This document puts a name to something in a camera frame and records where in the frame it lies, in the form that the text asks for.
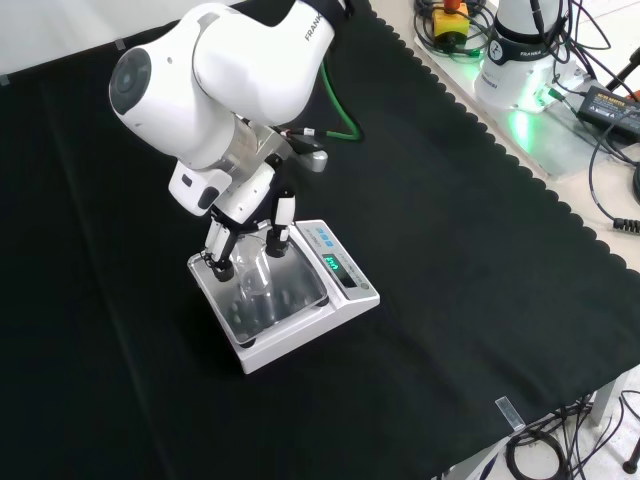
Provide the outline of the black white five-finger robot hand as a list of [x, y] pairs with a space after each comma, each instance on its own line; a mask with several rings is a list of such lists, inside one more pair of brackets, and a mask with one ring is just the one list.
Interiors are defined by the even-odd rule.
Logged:
[[283, 163], [280, 155], [268, 155], [246, 182], [213, 203], [211, 224], [200, 256], [218, 281], [228, 282], [233, 278], [231, 253], [240, 237], [257, 230], [259, 220], [255, 215], [267, 197], [272, 198], [272, 206], [266, 254], [282, 258], [287, 253], [296, 196], [290, 187], [283, 187], [275, 194], [271, 192]]

